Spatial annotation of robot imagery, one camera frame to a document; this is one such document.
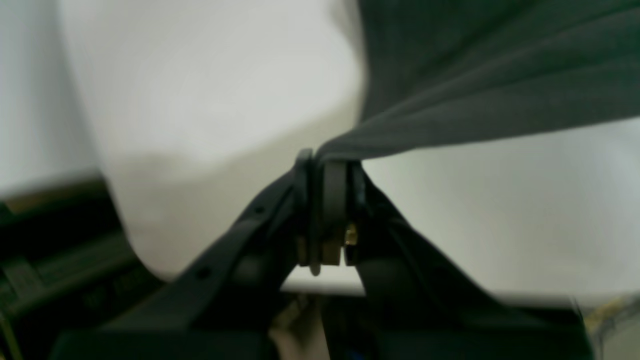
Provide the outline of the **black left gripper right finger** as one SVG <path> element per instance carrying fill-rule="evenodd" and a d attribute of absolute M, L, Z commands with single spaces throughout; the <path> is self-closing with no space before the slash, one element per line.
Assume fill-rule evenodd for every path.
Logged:
<path fill-rule="evenodd" d="M 571 304 L 510 305 L 409 225 L 357 163 L 327 162 L 322 214 L 365 290 L 322 310 L 332 360 L 593 360 Z"/>

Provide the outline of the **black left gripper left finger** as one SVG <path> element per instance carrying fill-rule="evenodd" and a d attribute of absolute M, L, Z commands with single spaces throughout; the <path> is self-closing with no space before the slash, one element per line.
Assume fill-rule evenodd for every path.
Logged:
<path fill-rule="evenodd" d="M 281 285 L 309 265 L 314 158 L 261 191 L 222 237 L 146 303 L 92 331 L 68 332 L 53 360 L 297 360 L 300 343 L 278 317 Z"/>

